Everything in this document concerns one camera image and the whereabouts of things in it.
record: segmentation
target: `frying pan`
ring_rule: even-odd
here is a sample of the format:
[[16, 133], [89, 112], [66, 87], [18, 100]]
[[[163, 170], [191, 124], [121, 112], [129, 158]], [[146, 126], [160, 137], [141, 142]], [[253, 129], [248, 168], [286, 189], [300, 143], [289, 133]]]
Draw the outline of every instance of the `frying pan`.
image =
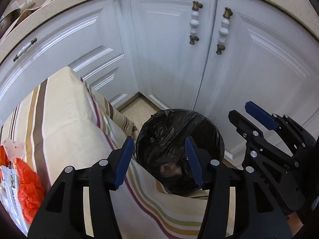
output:
[[0, 38], [4, 35], [12, 23], [20, 16], [20, 9], [15, 9], [0, 21]]

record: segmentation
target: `beige floor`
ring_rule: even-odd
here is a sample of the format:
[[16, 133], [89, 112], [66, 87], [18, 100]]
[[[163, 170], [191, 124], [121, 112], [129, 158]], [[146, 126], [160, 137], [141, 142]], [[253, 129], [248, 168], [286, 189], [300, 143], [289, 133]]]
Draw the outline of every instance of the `beige floor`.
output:
[[156, 107], [144, 96], [141, 96], [124, 108], [121, 113], [134, 121], [138, 131], [140, 131], [143, 124], [151, 117], [151, 115], [159, 110], [160, 108]]

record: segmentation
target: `striped fabric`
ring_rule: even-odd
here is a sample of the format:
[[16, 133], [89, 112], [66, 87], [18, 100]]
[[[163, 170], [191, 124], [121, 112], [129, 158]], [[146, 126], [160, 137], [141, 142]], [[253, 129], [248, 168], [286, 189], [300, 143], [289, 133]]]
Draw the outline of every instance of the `striped fabric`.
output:
[[[137, 138], [132, 121], [69, 68], [53, 74], [34, 89], [0, 129], [5, 139], [25, 144], [25, 161], [49, 190], [65, 166], [90, 167], [120, 148], [127, 136]], [[124, 239], [197, 238], [207, 192], [188, 197], [169, 194], [134, 159], [124, 184], [111, 198]], [[84, 188], [87, 234], [93, 236], [88, 189]], [[229, 219], [228, 233], [233, 225]]]

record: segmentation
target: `blue rubber tip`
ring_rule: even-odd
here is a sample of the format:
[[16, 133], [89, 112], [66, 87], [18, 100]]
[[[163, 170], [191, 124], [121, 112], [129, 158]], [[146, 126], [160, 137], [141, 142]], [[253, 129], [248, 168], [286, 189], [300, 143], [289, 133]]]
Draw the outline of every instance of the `blue rubber tip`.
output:
[[247, 102], [245, 105], [245, 110], [250, 116], [256, 119], [268, 130], [276, 130], [278, 128], [275, 124], [274, 118], [253, 102]]
[[203, 168], [197, 157], [196, 151], [189, 137], [185, 140], [185, 155], [188, 158], [190, 168], [192, 169], [193, 177], [196, 184], [202, 188], [205, 184], [203, 176]]
[[116, 189], [123, 184], [124, 178], [129, 167], [132, 155], [135, 153], [135, 145], [133, 138], [129, 138], [124, 148], [121, 159], [119, 160], [115, 169], [114, 186]]

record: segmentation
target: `white handle with brass fittings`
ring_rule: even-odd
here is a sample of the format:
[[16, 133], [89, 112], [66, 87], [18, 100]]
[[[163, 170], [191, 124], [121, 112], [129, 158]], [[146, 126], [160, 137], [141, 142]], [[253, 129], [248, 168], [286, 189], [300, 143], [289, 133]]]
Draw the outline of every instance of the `white handle with brass fittings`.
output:
[[190, 25], [190, 44], [194, 45], [195, 41], [199, 41], [199, 38], [196, 36], [197, 34], [197, 28], [199, 26], [199, 13], [198, 10], [201, 9], [203, 7], [203, 5], [201, 3], [199, 3], [198, 1], [193, 1], [193, 7], [192, 7], [192, 19], [189, 22]]
[[225, 8], [225, 13], [223, 14], [223, 19], [221, 21], [221, 27], [218, 30], [220, 36], [217, 44], [217, 55], [221, 55], [221, 52], [225, 50], [226, 38], [229, 34], [229, 18], [232, 16], [232, 10], [228, 7]]
[[31, 40], [28, 44], [26, 44], [19, 52], [18, 54], [14, 57], [13, 61], [15, 62], [19, 57], [22, 56], [38, 39], [35, 38]]

